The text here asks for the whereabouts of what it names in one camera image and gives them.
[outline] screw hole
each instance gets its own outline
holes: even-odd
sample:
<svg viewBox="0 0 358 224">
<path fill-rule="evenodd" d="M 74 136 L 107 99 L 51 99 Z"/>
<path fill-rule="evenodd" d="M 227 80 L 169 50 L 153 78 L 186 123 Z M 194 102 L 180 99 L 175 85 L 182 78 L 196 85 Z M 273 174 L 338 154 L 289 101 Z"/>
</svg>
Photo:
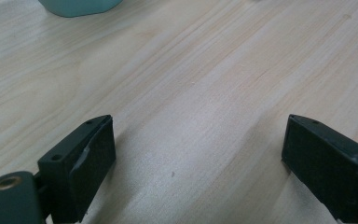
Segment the screw hole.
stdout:
<svg viewBox="0 0 358 224">
<path fill-rule="evenodd" d="M 62 157 L 62 155 L 54 155 L 53 157 L 51 157 L 52 161 L 57 161 Z"/>
<path fill-rule="evenodd" d="M 19 176 L 10 176 L 5 179 L 0 180 L 0 190 L 11 189 L 21 182 L 21 177 Z"/>
</svg>

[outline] dark green plastic part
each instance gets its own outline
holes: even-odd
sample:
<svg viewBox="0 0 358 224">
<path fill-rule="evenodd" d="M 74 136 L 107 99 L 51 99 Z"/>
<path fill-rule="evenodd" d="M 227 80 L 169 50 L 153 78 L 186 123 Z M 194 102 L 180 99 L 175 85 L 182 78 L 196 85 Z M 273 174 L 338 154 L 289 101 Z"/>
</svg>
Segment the dark green plastic part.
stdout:
<svg viewBox="0 0 358 224">
<path fill-rule="evenodd" d="M 16 172 L 0 177 L 1 223 L 45 223 L 31 173 Z"/>
<path fill-rule="evenodd" d="M 78 17 L 102 13 L 122 0 L 39 0 L 51 13 L 62 17 Z"/>
<path fill-rule="evenodd" d="M 83 123 L 46 153 L 38 166 L 50 191 L 53 221 L 81 221 L 115 160 L 109 115 Z"/>
<path fill-rule="evenodd" d="M 90 119 L 39 161 L 39 173 L 0 177 L 0 224 L 81 221 L 116 160 L 112 117 Z"/>
<path fill-rule="evenodd" d="M 358 223 L 358 144 L 314 119 L 291 115 L 282 160 L 335 219 Z"/>
</svg>

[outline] small dark speck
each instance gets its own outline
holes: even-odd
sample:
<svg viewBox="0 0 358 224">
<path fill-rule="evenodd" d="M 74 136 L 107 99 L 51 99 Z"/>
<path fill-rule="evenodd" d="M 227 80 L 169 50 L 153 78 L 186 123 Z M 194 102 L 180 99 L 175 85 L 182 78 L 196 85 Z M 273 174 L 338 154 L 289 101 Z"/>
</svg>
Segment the small dark speck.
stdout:
<svg viewBox="0 0 358 224">
<path fill-rule="evenodd" d="M 351 15 L 350 14 L 345 14 L 345 15 L 342 16 L 342 18 L 344 18 L 345 20 L 350 20 Z"/>
</svg>

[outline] wooden table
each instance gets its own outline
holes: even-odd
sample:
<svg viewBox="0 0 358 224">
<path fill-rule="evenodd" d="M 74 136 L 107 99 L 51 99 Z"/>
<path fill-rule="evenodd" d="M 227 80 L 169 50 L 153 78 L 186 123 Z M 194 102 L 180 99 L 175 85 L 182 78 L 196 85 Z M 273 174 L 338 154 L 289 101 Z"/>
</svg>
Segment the wooden table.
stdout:
<svg viewBox="0 0 358 224">
<path fill-rule="evenodd" d="M 291 113 L 358 142 L 358 0 L 0 0 L 0 175 L 114 118 L 83 223 L 336 223 L 281 163 Z"/>
</svg>

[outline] teal container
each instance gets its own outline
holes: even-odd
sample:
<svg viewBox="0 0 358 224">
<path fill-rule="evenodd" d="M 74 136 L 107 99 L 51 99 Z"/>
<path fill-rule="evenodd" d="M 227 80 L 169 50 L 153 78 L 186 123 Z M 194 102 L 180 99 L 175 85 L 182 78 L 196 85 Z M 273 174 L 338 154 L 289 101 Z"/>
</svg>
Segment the teal container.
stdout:
<svg viewBox="0 0 358 224">
<path fill-rule="evenodd" d="M 122 0 L 39 0 L 51 13 L 62 17 L 78 17 L 105 12 Z"/>
</svg>

